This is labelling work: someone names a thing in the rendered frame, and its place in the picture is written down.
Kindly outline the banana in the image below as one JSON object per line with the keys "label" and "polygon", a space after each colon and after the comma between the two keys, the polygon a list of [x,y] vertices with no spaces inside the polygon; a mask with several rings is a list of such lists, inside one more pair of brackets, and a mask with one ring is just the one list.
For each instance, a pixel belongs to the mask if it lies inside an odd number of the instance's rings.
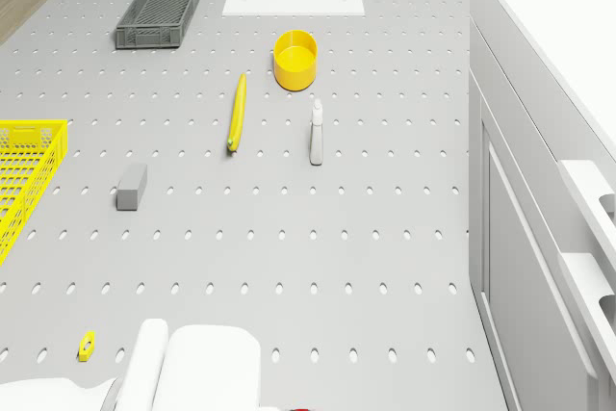
{"label": "banana", "polygon": [[236,89],[235,102],[233,108],[232,119],[229,128],[227,139],[227,149],[230,152],[235,152],[240,144],[243,124],[244,110],[246,101],[246,76],[244,73],[240,75],[239,83]]}

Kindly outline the dark grey basket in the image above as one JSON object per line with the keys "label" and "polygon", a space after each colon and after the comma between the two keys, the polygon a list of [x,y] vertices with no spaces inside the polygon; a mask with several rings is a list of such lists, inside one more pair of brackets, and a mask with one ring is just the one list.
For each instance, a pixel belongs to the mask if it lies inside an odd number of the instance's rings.
{"label": "dark grey basket", "polygon": [[115,29],[117,49],[177,48],[199,0],[133,0]]}

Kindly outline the white cabinet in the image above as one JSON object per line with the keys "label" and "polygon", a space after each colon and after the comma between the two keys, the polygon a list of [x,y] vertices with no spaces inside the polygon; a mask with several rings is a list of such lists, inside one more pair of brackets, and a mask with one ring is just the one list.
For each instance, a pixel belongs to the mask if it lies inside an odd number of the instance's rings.
{"label": "white cabinet", "polygon": [[506,402],[616,411],[616,0],[470,0],[469,275]]}

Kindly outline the small white bottle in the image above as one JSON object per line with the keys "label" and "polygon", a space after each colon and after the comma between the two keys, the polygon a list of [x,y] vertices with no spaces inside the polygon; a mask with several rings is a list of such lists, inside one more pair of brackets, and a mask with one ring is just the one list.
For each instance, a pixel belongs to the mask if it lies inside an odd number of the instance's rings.
{"label": "small white bottle", "polygon": [[321,101],[316,99],[312,107],[310,163],[320,166],[323,160],[323,107]]}

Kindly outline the yellow basket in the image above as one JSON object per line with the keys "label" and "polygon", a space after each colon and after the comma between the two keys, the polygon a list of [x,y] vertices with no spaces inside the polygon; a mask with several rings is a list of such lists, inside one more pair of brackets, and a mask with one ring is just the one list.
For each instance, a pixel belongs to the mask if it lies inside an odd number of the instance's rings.
{"label": "yellow basket", "polygon": [[0,265],[66,152],[65,120],[0,120]]}

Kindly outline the grey cube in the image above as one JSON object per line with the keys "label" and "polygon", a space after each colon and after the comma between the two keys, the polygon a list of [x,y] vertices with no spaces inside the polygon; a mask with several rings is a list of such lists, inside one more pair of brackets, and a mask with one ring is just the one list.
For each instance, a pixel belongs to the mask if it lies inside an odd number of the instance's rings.
{"label": "grey cube", "polygon": [[116,209],[137,211],[147,183],[147,165],[131,164],[125,169],[117,186]]}

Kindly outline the small yellow nut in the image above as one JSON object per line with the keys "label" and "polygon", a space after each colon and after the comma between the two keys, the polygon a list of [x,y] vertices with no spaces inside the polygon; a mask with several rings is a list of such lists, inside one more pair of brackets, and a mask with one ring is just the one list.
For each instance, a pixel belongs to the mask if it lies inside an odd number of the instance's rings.
{"label": "small yellow nut", "polygon": [[81,339],[79,343],[78,349],[78,361],[79,362],[88,362],[91,355],[94,352],[95,348],[95,332],[90,330],[87,331],[84,337]]}

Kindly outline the yellow bowl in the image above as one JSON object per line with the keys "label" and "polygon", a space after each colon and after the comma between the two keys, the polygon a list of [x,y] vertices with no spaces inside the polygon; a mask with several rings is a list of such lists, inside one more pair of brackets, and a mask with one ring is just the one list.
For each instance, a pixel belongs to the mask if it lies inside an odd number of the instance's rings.
{"label": "yellow bowl", "polygon": [[317,56],[317,43],[309,33],[302,30],[285,32],[273,48],[276,81],[286,90],[308,88],[316,78]]}

